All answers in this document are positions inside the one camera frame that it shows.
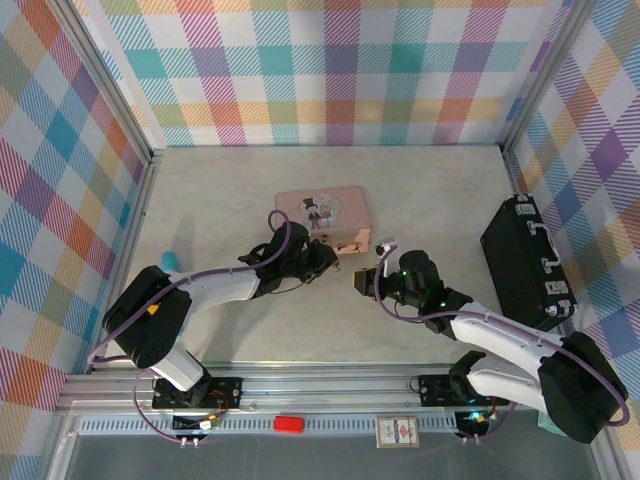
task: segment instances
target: small card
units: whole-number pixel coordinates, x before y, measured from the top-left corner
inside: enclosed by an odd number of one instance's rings
[[[376,419],[378,448],[419,447],[416,417],[386,417]]]

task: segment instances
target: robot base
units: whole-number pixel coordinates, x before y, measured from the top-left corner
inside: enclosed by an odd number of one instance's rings
[[[154,410],[218,410],[222,406],[224,410],[227,410],[240,407],[242,378],[209,377],[207,375],[201,382],[202,385],[196,385],[192,390],[198,389],[205,393],[189,397],[188,394],[185,395],[185,392],[178,390],[168,380],[164,378],[157,379],[153,386],[155,395],[151,402],[151,408]]]

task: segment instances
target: pink tin box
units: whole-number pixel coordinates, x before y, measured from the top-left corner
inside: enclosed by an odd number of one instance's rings
[[[338,254],[369,250],[371,219],[362,187],[281,192],[276,208],[307,227],[312,240],[331,245]]]

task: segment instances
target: black mounting bracket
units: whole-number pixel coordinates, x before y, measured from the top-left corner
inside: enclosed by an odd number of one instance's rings
[[[451,386],[449,375],[419,375],[418,391],[422,407],[492,407],[493,397],[463,398]],[[509,405],[508,400],[496,399],[496,405]]]
[[[177,390],[168,380],[159,378],[153,385],[155,394],[151,402],[154,410],[198,409],[219,410],[238,409],[242,399],[242,378],[207,377],[206,395],[200,395],[197,402],[189,402],[185,392]]]

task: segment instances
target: black briefcase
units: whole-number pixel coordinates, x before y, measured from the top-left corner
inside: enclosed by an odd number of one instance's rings
[[[533,197],[505,200],[480,239],[505,317],[549,331],[577,309]]]

